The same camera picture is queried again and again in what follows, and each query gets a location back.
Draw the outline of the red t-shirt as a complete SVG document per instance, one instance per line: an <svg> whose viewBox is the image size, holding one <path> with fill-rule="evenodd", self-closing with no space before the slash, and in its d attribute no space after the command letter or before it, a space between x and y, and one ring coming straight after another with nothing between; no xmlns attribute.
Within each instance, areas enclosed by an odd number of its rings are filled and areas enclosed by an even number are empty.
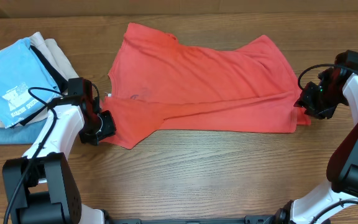
<svg viewBox="0 0 358 224"><path fill-rule="evenodd" d="M295 106L293 69L266 35L218 51L130 23L108 76L103 107L117 130L107 142L126 149L163 129L293 133L311 123Z"/></svg>

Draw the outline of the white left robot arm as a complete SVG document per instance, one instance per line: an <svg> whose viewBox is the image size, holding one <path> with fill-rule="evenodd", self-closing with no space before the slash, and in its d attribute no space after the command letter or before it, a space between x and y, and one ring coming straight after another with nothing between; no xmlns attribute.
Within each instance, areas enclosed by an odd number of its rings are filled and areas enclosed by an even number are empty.
<svg viewBox="0 0 358 224"><path fill-rule="evenodd" d="M96 134L85 134L95 128ZM48 112L45 126L21 158L2 167L8 205L4 222L110 223L108 213L82 203L67 159L78 134L90 144L115 133L109 111L86 122L79 106L60 105Z"/></svg>

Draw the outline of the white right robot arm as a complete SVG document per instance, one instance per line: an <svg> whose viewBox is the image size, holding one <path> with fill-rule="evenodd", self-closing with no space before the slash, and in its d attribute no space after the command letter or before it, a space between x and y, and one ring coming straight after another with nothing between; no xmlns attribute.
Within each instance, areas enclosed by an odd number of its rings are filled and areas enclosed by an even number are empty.
<svg viewBox="0 0 358 224"><path fill-rule="evenodd" d="M279 209L272 223L327 223L341 210L358 205L358 75L351 75L342 91L354 127L332 154L326 169L327 179L306 196Z"/></svg>

